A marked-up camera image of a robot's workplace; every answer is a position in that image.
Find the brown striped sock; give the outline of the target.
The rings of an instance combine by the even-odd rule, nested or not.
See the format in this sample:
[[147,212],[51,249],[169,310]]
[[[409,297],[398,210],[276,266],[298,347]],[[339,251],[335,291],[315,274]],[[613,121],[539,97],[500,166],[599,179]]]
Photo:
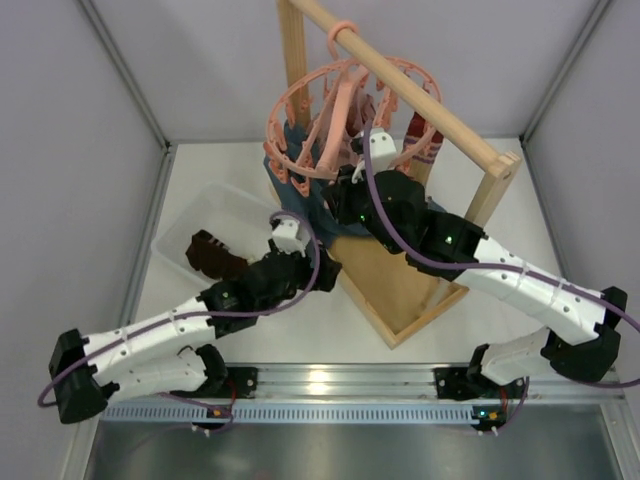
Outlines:
[[199,230],[191,237],[191,243],[185,252],[187,260],[188,256],[195,251],[222,251],[230,253],[228,246],[224,242],[220,241],[206,230]]
[[194,270],[214,280],[235,278],[249,267],[246,259],[222,251],[195,251],[188,260]]

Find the pink round clip hanger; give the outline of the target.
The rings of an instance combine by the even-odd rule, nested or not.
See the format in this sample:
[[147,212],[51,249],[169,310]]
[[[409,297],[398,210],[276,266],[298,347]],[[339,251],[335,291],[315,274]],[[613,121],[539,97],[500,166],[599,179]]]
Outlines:
[[371,71],[337,53],[335,40],[343,30],[359,32],[350,21],[333,27],[327,34],[333,61],[293,83],[266,121],[263,150],[272,186],[291,187],[303,198],[315,182],[334,179],[343,166],[358,165],[356,142],[367,123],[381,140],[391,141],[399,96],[381,79],[375,80],[379,99],[366,91]]

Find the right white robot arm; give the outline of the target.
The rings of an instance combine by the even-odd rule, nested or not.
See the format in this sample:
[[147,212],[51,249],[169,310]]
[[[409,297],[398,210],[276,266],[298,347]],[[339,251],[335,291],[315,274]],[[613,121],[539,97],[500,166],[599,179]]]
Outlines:
[[474,223],[431,209],[424,187],[398,171],[359,180],[354,171],[341,168],[322,191],[339,224],[359,224],[416,270],[491,295],[541,323],[532,334],[477,347],[470,382],[504,386],[548,372],[584,384],[603,379],[618,357],[624,291],[580,290],[532,266]]

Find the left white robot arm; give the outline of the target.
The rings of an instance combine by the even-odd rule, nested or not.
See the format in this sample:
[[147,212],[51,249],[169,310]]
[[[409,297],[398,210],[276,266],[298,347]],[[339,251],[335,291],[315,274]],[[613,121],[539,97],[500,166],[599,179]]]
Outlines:
[[153,394],[215,395],[228,378],[215,341],[311,291],[331,291],[341,269],[322,246],[312,254],[272,246],[260,260],[164,314],[103,333],[60,334],[49,361],[48,389],[60,422],[80,423],[115,402]]

